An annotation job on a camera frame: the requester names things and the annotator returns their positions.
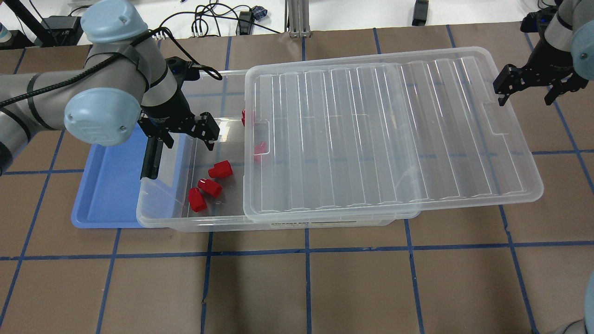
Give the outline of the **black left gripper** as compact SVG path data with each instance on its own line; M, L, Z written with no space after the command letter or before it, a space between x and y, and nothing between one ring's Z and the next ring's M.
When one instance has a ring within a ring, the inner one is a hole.
M142 106L139 125L147 136L140 179L156 180L161 168L163 150L172 149L171 133L185 134L204 142L209 151L214 150L220 127L210 112L201 113L196 119L186 100L170 100L156 106Z

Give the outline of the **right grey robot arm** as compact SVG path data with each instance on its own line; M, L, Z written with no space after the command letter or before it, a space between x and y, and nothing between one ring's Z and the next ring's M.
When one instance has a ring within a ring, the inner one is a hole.
M493 82L504 106L509 97L530 87L549 87L544 102L584 89L593 80L593 2L556 0L522 20L522 32L536 32L539 41L524 66L507 64Z

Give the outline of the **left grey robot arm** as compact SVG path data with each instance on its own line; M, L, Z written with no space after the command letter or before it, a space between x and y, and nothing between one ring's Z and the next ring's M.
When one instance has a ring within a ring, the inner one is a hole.
M89 144L126 142L136 125L157 146L172 148L172 134L188 135L213 150L220 127L209 112L194 114L181 91L183 82L220 73L198 63L165 58L150 29L127 0L102 0L81 17L92 47L80 71L1 76L1 172L13 164L42 131L67 130Z

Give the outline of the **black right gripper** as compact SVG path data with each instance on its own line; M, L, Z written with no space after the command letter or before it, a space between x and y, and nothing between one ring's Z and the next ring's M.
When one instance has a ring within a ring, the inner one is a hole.
M568 92L586 87L586 79L575 72L571 53L550 44L537 44L526 65L506 64L493 81L497 102L503 107L514 93L531 87L551 86L544 97L546 105Z

